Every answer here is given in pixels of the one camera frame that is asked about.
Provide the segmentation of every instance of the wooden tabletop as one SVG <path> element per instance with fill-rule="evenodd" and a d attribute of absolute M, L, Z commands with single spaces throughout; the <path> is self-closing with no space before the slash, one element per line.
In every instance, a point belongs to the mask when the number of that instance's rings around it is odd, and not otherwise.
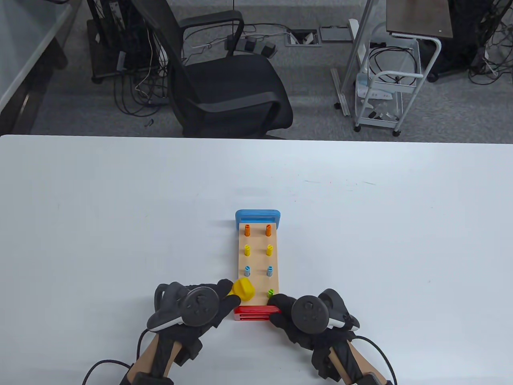
<path fill-rule="evenodd" d="M 388 32 L 452 37 L 447 0 L 386 0 Z"/>

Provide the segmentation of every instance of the chair wheel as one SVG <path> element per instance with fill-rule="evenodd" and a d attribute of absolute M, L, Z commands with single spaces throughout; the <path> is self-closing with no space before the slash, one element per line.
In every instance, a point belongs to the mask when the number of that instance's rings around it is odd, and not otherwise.
<path fill-rule="evenodd" d="M 429 83 L 434 83 L 436 82 L 440 77 L 438 76 L 437 73 L 433 73 L 431 72 L 430 74 L 428 74 L 426 80 L 429 82 Z"/>

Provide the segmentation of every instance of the wooden base board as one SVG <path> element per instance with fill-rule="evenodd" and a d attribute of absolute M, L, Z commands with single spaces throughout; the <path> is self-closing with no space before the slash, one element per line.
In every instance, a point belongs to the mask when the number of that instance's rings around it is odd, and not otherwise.
<path fill-rule="evenodd" d="M 250 236 L 244 235 L 245 225 L 250 226 Z M 265 235 L 266 226 L 271 225 L 271 236 Z M 244 247 L 249 245 L 250 255 L 244 255 Z M 273 247 L 272 255 L 266 255 L 267 246 Z M 278 269 L 278 244 L 275 223 L 241 223 L 239 225 L 239 279 L 244 278 L 245 267 L 250 267 L 248 277 L 255 288 L 255 296 L 241 303 L 241 306 L 265 306 L 267 305 L 267 292 L 270 289 L 277 294 L 280 292 Z M 272 266 L 272 276 L 267 276 L 267 268 Z"/>

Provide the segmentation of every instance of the power strip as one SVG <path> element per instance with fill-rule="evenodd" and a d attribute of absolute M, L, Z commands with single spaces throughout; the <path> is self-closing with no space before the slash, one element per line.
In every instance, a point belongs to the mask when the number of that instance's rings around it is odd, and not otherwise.
<path fill-rule="evenodd" d="M 233 37 L 232 35 L 228 35 L 228 39 L 225 40 L 225 50 L 228 51 L 228 44 L 232 44 Z M 278 51 L 276 48 L 276 44 L 271 42 L 257 42 L 255 38 L 250 36 L 242 37 L 237 42 L 237 46 L 235 47 L 235 51 L 239 52 L 247 52 L 247 53 L 256 53 L 258 55 L 265 56 L 270 59 L 276 52 Z"/>

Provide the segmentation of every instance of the yellow peg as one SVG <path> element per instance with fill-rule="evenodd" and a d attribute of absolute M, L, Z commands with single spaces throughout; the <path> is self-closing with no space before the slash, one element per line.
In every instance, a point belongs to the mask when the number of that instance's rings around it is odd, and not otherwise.
<path fill-rule="evenodd" d="M 228 293 L 228 295 L 232 294 L 238 296 L 241 299 L 241 301 L 249 301 L 251 298 L 255 296 L 255 288 L 251 284 L 249 278 L 242 278 L 235 281 L 235 283 L 233 284 L 233 287 L 231 291 Z"/>

